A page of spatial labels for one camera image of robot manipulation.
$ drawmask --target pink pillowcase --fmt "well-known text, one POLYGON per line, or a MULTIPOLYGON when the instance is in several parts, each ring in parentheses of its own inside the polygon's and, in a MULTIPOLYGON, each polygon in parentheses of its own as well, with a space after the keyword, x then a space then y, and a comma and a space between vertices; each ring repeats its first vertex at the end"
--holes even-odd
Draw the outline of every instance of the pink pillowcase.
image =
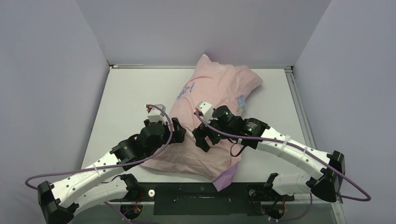
MULTIPOLYGON (((192 132, 200 125, 193 112, 201 101, 212 104, 214 108, 227 105, 233 114, 240 116, 246 106, 246 97, 262 83, 262 79, 247 66, 222 65, 203 55, 194 74, 176 96, 169 116, 177 117, 187 132, 192 132)), ((230 156, 233 144, 227 140, 221 140, 215 146, 211 143, 209 145, 211 149, 205 153, 195 146, 195 139, 190 133, 183 143, 168 146, 161 154, 142 165, 164 171, 202 175, 211 179, 220 191, 231 184, 241 156, 230 156)), ((234 146, 233 154, 239 150, 239 147, 234 146)))

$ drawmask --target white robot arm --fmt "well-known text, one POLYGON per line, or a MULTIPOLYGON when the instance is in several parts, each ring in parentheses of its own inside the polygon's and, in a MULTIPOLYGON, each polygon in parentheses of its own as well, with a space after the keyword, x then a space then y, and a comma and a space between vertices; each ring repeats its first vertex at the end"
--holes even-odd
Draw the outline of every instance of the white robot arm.
POLYGON ((290 139, 290 136, 279 133, 262 121, 234 116, 225 105, 214 109, 211 104, 201 102, 196 106, 196 113, 202 124, 194 129, 193 134, 196 146, 205 152, 210 149, 206 141, 206 138, 209 138, 213 145, 221 139, 237 141, 243 147, 236 156, 246 147, 274 154, 296 165, 308 175, 271 174, 266 181, 266 187, 272 188, 280 196, 313 193, 328 202, 337 200, 342 179, 308 154, 345 174, 344 155, 340 152, 334 151, 333 154, 329 154, 310 148, 290 139))
POLYGON ((186 130, 177 118, 172 118, 172 124, 169 124, 161 111, 165 111, 163 105, 148 107, 148 119, 144 121, 145 127, 140 134, 121 141, 85 168, 85 172, 72 171, 75 174, 63 180, 39 184, 38 200, 46 222, 66 224, 76 214, 94 205, 137 194, 134 190, 138 189, 138 184, 133 175, 121 175, 110 183, 98 184, 139 165, 167 141, 169 144, 184 141, 186 130))

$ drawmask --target white table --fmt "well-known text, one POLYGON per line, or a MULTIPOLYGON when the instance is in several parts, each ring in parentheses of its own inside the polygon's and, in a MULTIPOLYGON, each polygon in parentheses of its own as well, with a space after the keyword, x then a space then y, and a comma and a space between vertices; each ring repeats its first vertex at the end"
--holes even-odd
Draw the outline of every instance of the white table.
MULTIPOLYGON (((247 98, 242 117, 254 117, 305 144, 302 128, 283 69, 254 69, 264 81, 247 98)), ((121 140, 139 133, 147 118, 146 104, 164 104, 170 111, 194 69, 111 69, 93 126, 82 167, 111 150, 121 140)), ((278 157, 253 149, 242 153, 234 182, 264 182, 271 173, 302 170, 278 157)), ((210 182, 189 174, 136 166, 128 173, 139 182, 210 182)))

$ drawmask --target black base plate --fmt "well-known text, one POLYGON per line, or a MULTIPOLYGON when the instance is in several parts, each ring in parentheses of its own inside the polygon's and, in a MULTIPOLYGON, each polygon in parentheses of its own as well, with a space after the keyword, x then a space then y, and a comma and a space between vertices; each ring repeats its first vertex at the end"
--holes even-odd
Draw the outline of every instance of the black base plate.
MULTIPOLYGON (((140 202, 155 201, 154 215, 229 215, 246 213, 261 216, 261 202, 276 200, 273 190, 265 190, 264 182, 232 183, 218 192, 212 183, 139 183, 143 192, 140 202), (153 189, 154 197, 148 196, 153 189)), ((293 196, 286 196, 294 201, 293 196)), ((120 199, 115 202, 131 200, 120 199)))

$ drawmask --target white wall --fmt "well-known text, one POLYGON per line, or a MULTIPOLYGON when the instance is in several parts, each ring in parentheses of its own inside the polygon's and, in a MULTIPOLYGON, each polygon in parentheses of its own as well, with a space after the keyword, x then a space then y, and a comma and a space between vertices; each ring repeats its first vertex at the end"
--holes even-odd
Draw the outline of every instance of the white wall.
MULTIPOLYGON (((373 198, 344 200, 350 224, 396 222, 395 11, 394 0, 333 0, 294 67, 317 147, 343 152, 373 198)), ((342 193, 360 196, 347 183, 342 193)))
POLYGON ((331 0, 76 0, 112 64, 294 65, 331 0))
POLYGON ((0 223, 45 223, 23 182, 81 165, 108 64, 74 0, 3 0, 0 30, 0 223))

